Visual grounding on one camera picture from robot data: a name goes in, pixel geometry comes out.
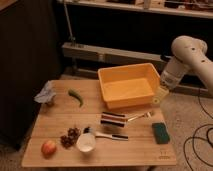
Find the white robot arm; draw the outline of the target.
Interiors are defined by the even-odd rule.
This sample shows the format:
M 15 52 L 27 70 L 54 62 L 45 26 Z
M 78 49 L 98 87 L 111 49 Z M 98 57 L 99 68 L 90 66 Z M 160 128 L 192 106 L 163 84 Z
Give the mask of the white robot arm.
M 201 39 L 186 35 L 175 38 L 171 44 L 173 57 L 160 75 L 160 83 L 151 104 L 159 106 L 190 70 L 213 95 L 213 61 L 206 56 L 207 49 L 207 43 Z

